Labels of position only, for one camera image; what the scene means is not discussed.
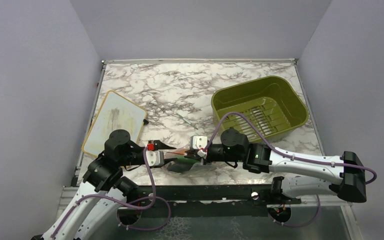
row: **white wall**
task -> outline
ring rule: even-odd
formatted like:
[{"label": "white wall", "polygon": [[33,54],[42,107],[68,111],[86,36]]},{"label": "white wall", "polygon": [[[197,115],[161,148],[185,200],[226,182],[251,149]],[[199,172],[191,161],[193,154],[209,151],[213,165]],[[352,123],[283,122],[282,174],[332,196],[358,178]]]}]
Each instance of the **white wall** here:
[{"label": "white wall", "polygon": [[68,0],[0,1],[0,240],[55,220],[100,68]]},{"label": "white wall", "polygon": [[353,210],[366,240],[384,239],[384,0],[333,0],[298,67],[326,153],[377,171]]},{"label": "white wall", "polygon": [[299,58],[331,0],[71,0],[104,60]]}]

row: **marble table surface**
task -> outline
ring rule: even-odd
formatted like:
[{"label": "marble table surface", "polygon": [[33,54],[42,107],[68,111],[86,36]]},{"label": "marble table surface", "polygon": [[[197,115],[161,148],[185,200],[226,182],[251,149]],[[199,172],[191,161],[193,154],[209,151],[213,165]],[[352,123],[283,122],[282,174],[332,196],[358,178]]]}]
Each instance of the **marble table surface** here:
[{"label": "marble table surface", "polygon": [[[213,133],[211,97],[217,90],[266,76],[286,79],[301,100],[306,102],[292,62],[108,64],[93,117],[107,91],[113,90],[148,112],[149,124],[143,127],[137,141],[140,146],[148,140],[161,140],[169,146],[187,148],[191,136],[210,137]],[[177,114],[184,116],[198,129],[185,123]],[[219,135],[214,142],[220,143]],[[272,144],[293,152],[322,155],[310,117],[305,125]],[[90,155],[83,155],[79,183],[93,159]],[[145,166],[124,171],[124,175],[138,185],[151,183]],[[227,185],[271,183],[273,177],[285,174],[255,174],[243,170],[241,164],[235,169],[218,162],[212,165],[195,164],[184,173],[171,172],[165,167],[155,168],[152,175],[157,185]]]}]

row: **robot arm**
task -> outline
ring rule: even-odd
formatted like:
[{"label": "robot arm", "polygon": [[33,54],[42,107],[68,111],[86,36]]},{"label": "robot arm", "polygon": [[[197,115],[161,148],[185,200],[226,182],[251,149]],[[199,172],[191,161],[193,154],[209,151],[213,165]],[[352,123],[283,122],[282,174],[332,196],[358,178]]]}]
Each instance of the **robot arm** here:
[{"label": "robot arm", "polygon": [[211,162],[242,162],[245,170],[256,174],[263,172],[302,175],[300,180],[286,180],[294,181],[294,187],[292,184],[282,183],[284,189],[282,193],[293,189],[294,194],[291,196],[294,197],[308,195],[308,192],[311,192],[336,195],[344,201],[353,203],[367,201],[365,171],[354,168],[363,166],[354,152],[345,151],[342,156],[316,156],[286,151],[278,147],[272,150],[265,143],[249,143],[247,136],[234,128],[227,129],[221,134],[221,144],[210,144],[204,151],[203,147],[207,143],[206,136],[192,136],[187,157],[201,160],[204,165]]},{"label": "robot arm", "polygon": [[[215,190],[220,190],[220,186],[209,192],[205,192],[205,186],[199,190],[196,189],[199,186],[162,186],[158,188],[158,196],[168,201],[216,201],[221,199],[252,201],[253,215],[256,214],[254,213],[256,207],[264,208],[267,205],[285,203],[299,204],[301,201],[297,197],[303,195],[336,195],[349,202],[363,203],[366,201],[364,170],[338,165],[347,163],[362,166],[353,152],[345,151],[342,156],[315,156],[280,148],[273,150],[264,143],[249,143],[246,135],[233,128],[223,132],[221,142],[221,144],[210,144],[208,149],[203,151],[203,147],[208,144],[207,137],[193,136],[186,157],[200,160],[203,165],[211,162],[242,162],[244,169],[256,174],[261,172],[293,173],[303,176],[275,177],[271,185],[238,186],[239,188],[235,191],[240,192],[232,194],[229,191],[230,195],[215,192]],[[106,195],[123,202],[138,199],[139,194],[146,193],[150,186],[137,186],[123,176],[122,166],[142,165],[146,159],[150,167],[159,168],[171,161],[164,159],[164,153],[160,150],[174,149],[158,140],[150,141],[147,145],[146,157],[144,157],[144,147],[139,147],[132,142],[129,133],[125,130],[112,132],[104,146],[103,154],[100,154],[88,166],[88,170],[83,176],[83,183],[68,208],[47,232],[39,238],[33,239],[88,239],[94,229],[111,214],[115,214],[118,204],[96,197],[82,202],[78,202],[78,200],[91,194]],[[325,164],[320,165],[295,158],[305,158]],[[194,197],[191,195],[192,192],[200,193],[200,196]]]}]

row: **purple cable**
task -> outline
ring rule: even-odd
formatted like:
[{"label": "purple cable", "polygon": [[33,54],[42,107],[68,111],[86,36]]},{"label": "purple cable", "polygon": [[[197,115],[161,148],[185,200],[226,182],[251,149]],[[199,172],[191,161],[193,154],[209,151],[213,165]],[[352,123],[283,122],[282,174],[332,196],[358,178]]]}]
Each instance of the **purple cable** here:
[{"label": "purple cable", "polygon": [[[83,200],[88,199],[88,198],[101,198],[101,199],[111,200],[111,201],[113,201],[115,203],[121,204],[121,205],[123,205],[125,207],[131,208],[131,209],[135,209],[135,210],[147,210],[147,209],[150,209],[155,204],[155,201],[157,199],[157,189],[155,187],[154,178],[152,176],[151,168],[150,168],[150,165],[148,163],[147,150],[148,150],[148,148],[145,146],[145,148],[143,149],[143,160],[144,160],[144,163],[145,163],[145,166],[146,166],[146,170],[148,171],[148,174],[149,174],[149,179],[151,181],[152,196],[142,197],[142,198],[136,199],[135,201],[132,201],[131,203],[135,203],[137,201],[141,201],[141,200],[144,200],[144,199],[152,199],[150,204],[148,204],[146,206],[136,206],[136,205],[131,205],[130,203],[125,203],[123,201],[119,201],[119,200],[117,200],[115,198],[112,198],[112,197],[109,197],[109,196],[99,195],[99,194],[89,194],[89,195],[81,197],[79,200],[75,201],[76,205],[79,205]],[[67,214],[65,214],[65,216],[61,219],[61,222],[59,222],[58,226],[55,228],[55,231],[53,231],[53,233],[50,235],[50,237],[52,239],[55,237],[55,235],[61,229],[61,227],[66,222],[66,220],[68,219],[68,217],[74,211],[75,208],[76,208],[76,206],[72,206],[68,210]],[[169,212],[169,214],[171,214],[170,205],[168,206],[168,208],[169,208],[168,212]]]},{"label": "purple cable", "polygon": [[[139,198],[139,199],[136,199],[134,201],[129,202],[129,204],[134,204],[136,202],[139,202],[139,201],[142,201],[145,199],[150,199],[150,198],[151,198],[150,196],[142,197],[142,198]],[[160,226],[157,226],[157,227],[152,227],[152,228],[141,228],[141,227],[135,227],[135,226],[127,226],[127,225],[124,225],[122,223],[122,221],[119,219],[119,217],[117,216],[119,225],[125,227],[126,229],[140,230],[140,231],[146,231],[146,232],[155,231],[155,230],[159,230],[159,229],[164,228],[170,221],[170,218],[172,216],[172,209],[170,208],[170,204],[167,200],[165,200],[164,198],[159,197],[159,196],[157,196],[156,198],[163,201],[165,203],[165,205],[167,205],[167,208],[168,208],[168,216],[167,216],[167,219],[164,221],[163,224],[161,224]]]},{"label": "purple cable", "polygon": [[288,228],[301,228],[301,227],[305,227],[305,226],[308,226],[310,224],[312,224],[319,216],[320,216],[320,213],[322,212],[322,206],[320,204],[320,198],[319,198],[319,195],[316,195],[317,197],[317,212],[315,213],[315,215],[312,217],[312,219],[306,223],[303,223],[303,224],[298,224],[298,225],[294,225],[294,224],[287,224],[287,223],[283,223],[280,222],[280,221],[277,221],[275,220],[272,215],[269,214],[270,218],[273,219],[274,223],[276,224],[279,224],[279,225],[282,225],[283,227],[288,227]]},{"label": "purple cable", "polygon": [[[285,158],[289,158],[289,159],[292,159],[293,157],[291,155],[288,155],[288,154],[285,154],[279,150],[277,150],[275,147],[273,147],[269,141],[267,141],[267,139],[260,133],[260,131],[258,131],[258,129],[253,125],[253,123],[248,120],[247,117],[245,117],[242,113],[239,113],[239,112],[236,112],[236,111],[231,111],[231,112],[228,112],[226,113],[221,119],[220,119],[220,122],[218,123],[217,127],[215,128],[214,130],[214,133],[212,134],[211,138],[209,139],[207,145],[204,147],[204,152],[210,147],[211,143],[213,142],[214,138],[216,137],[216,134],[217,132],[219,131],[219,128],[220,126],[222,125],[223,121],[229,116],[229,115],[238,115],[239,117],[243,118],[243,120],[245,120],[250,126],[252,129],[254,129],[254,131],[258,134],[258,136],[264,141],[264,143],[275,153],[285,157]],[[311,163],[311,164],[320,164],[320,165],[326,165],[326,166],[330,166],[331,163],[330,162],[324,162],[324,161],[316,161],[316,160],[311,160],[311,159],[307,159],[307,158],[302,158],[302,157],[294,157],[295,160],[299,160],[299,161],[303,161],[303,162],[306,162],[306,163]],[[366,181],[365,184],[371,184],[373,183],[377,178],[378,178],[378,174],[376,174],[376,172],[371,169],[371,168],[368,168],[368,167],[365,167],[365,166],[358,166],[358,165],[353,165],[353,164],[349,164],[349,163],[335,163],[335,166],[343,166],[343,167],[349,167],[349,168],[355,168],[355,169],[361,169],[361,170],[365,170],[365,171],[369,171],[373,174],[373,177]]]}]

